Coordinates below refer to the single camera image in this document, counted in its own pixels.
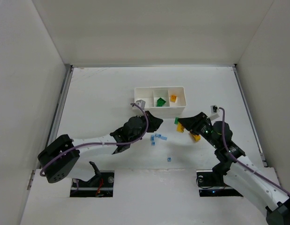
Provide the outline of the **yellow square lego brick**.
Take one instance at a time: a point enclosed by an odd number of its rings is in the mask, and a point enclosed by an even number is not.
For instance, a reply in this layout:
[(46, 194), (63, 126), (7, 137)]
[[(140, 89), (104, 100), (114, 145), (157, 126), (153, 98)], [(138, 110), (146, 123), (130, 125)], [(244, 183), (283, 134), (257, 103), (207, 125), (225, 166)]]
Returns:
[(170, 101), (173, 102), (173, 103), (176, 103), (176, 101), (177, 101), (177, 96), (176, 96), (176, 95), (171, 95), (171, 97), (170, 97)]

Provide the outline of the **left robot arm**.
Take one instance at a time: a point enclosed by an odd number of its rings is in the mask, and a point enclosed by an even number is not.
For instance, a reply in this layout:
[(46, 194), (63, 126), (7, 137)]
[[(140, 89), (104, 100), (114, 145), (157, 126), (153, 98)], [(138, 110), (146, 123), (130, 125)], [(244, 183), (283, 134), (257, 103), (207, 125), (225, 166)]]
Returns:
[(163, 121), (145, 111), (143, 115), (129, 118), (123, 126), (101, 137), (72, 139), (68, 134), (61, 135), (39, 153), (40, 176), (46, 177), (49, 183), (59, 182), (77, 168), (75, 164), (80, 157), (122, 153), (146, 133), (156, 132)]

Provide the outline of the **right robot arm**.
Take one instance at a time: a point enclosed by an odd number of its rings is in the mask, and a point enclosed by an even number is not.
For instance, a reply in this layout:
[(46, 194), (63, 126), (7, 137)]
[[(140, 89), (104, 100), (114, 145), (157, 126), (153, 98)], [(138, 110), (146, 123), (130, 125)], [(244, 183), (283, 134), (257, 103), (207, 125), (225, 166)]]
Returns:
[(212, 171), (216, 180), (232, 187), (250, 201), (269, 225), (290, 225), (290, 192), (265, 177), (245, 152), (232, 140), (233, 132), (224, 120), (212, 122), (203, 112), (179, 118), (178, 124), (200, 135), (215, 148), (218, 159)]

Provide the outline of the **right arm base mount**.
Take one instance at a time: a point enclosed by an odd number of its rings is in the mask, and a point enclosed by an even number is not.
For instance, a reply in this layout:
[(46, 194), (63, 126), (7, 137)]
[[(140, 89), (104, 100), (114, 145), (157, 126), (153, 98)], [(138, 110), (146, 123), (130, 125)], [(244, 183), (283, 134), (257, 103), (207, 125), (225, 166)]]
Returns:
[(223, 178), (229, 167), (217, 164), (211, 170), (197, 170), (196, 184), (200, 197), (243, 197), (237, 190), (227, 185)]

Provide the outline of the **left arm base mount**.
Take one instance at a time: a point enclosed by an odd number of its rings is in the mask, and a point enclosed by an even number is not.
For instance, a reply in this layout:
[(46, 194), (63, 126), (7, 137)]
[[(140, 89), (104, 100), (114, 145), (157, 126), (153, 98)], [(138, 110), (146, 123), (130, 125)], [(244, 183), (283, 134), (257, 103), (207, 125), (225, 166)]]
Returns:
[(70, 197), (113, 197), (114, 171), (100, 171), (97, 165), (89, 161), (94, 175), (88, 180), (72, 179)]

